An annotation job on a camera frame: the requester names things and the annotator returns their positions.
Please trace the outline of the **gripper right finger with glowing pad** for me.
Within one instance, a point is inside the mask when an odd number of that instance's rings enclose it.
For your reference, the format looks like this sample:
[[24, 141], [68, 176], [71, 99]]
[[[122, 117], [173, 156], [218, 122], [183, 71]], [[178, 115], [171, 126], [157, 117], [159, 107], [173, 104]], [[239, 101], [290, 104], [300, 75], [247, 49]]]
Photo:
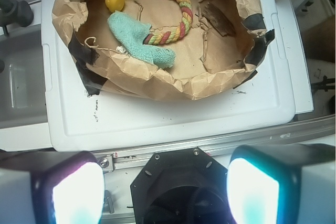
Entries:
[[335, 223], [335, 147], [239, 146], [226, 191], [237, 223]]

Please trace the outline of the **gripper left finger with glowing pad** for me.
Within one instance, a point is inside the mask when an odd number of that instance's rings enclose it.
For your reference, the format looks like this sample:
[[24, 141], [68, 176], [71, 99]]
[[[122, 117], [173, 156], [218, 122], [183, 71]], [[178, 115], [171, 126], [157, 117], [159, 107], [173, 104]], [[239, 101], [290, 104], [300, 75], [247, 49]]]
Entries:
[[99, 223], [104, 190], [91, 152], [1, 153], [1, 223]]

